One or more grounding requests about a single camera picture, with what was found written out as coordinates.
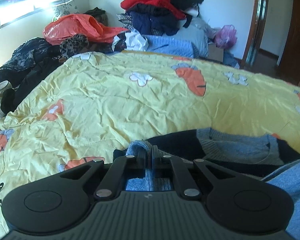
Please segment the grey and navy child sweater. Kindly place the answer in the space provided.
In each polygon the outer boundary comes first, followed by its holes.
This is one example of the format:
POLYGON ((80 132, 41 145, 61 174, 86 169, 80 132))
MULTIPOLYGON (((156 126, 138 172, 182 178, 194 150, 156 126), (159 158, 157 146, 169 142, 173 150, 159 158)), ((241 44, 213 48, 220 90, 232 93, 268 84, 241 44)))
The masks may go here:
POLYGON ((113 158, 138 153, 151 158, 152 146, 160 155, 175 155, 186 163, 204 159, 285 190, 294 202, 287 232, 300 239, 300 153, 286 141, 269 134, 249 137, 201 128, 133 141, 127 149, 115 150, 113 158))

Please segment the black patterned clothes heap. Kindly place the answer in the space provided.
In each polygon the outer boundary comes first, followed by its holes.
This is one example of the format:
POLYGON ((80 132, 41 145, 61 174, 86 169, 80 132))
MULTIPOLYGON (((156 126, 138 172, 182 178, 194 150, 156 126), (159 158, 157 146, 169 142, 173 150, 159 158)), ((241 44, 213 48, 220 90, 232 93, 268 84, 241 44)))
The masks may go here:
POLYGON ((35 37, 20 45, 0 67, 0 82, 8 81, 12 85, 3 93, 2 112, 15 111, 32 90, 61 65, 61 57, 59 45, 53 46, 44 38, 35 37))

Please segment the yellow carrot print quilt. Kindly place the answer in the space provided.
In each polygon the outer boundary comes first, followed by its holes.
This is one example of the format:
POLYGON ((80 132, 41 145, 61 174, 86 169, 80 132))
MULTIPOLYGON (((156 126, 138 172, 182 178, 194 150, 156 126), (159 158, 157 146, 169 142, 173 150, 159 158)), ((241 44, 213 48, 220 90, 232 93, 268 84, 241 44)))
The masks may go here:
POLYGON ((135 140, 199 128, 274 135, 300 153, 300 87, 182 57, 77 55, 0 120, 0 201, 88 161, 111 163, 135 140))

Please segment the leopard print garment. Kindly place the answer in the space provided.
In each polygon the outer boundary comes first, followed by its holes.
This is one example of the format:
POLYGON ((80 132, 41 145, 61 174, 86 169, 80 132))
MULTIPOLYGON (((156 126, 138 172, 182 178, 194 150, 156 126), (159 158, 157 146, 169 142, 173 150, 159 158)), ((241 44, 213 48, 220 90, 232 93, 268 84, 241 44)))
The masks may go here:
POLYGON ((61 55, 68 59, 79 54, 84 48, 89 46, 88 38, 83 34, 75 34, 61 42, 59 49, 61 55))

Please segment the purple plastic bag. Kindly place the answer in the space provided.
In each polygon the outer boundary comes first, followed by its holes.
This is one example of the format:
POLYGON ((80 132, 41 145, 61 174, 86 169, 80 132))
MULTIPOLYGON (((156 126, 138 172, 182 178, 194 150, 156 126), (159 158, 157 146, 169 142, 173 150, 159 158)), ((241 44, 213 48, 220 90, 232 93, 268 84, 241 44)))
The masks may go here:
POLYGON ((221 49, 230 49, 237 42, 236 29, 231 25, 225 25, 215 35, 216 47, 221 49))

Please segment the light blue knit garment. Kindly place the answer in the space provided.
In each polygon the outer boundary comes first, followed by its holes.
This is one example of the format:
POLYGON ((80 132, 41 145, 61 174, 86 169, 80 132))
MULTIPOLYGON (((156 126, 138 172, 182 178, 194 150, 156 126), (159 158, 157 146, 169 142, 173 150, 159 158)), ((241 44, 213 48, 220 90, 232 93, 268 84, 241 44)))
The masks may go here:
POLYGON ((143 35, 143 37, 148 42, 147 52, 189 57, 192 59, 199 57, 198 49, 190 41, 178 40, 167 36, 143 35))

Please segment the orange plastic bag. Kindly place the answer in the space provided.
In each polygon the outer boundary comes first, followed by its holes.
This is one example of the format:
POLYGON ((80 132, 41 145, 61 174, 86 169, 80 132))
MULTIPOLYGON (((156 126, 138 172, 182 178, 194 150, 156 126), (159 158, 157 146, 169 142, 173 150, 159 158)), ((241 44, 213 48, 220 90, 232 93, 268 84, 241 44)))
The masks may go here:
POLYGON ((43 30, 43 38, 59 45, 67 38, 83 34, 89 42, 112 43, 116 35, 126 31, 122 27, 107 27, 87 14, 70 14, 49 23, 43 30))

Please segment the navy garment in pile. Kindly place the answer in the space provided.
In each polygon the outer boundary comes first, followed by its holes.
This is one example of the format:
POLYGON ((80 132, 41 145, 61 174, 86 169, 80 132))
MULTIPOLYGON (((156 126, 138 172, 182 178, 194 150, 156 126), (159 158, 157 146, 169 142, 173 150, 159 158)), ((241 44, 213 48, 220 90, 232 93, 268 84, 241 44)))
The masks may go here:
POLYGON ((132 17, 134 29, 143 35, 154 35, 156 32, 160 33, 157 36, 173 36, 179 30, 179 20, 166 8, 138 3, 126 10, 126 14, 132 17))

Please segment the red jacket on pile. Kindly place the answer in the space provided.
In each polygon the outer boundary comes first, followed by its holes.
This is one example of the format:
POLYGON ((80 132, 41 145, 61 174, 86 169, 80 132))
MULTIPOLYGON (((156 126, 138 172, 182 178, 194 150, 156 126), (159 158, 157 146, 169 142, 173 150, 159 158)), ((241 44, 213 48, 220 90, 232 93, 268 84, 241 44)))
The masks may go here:
POLYGON ((171 0, 124 0, 121 2, 120 6, 122 9, 128 10, 139 3, 165 8, 179 20, 183 20, 186 18, 186 15, 182 11, 171 4, 171 0))

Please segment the brown wooden door frame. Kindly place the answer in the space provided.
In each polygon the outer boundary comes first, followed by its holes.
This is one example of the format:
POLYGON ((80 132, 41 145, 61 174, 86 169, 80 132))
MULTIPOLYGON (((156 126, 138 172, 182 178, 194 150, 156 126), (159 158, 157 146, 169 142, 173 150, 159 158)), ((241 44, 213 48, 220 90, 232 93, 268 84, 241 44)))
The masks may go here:
POLYGON ((300 0, 254 0, 240 67, 300 87, 300 0))

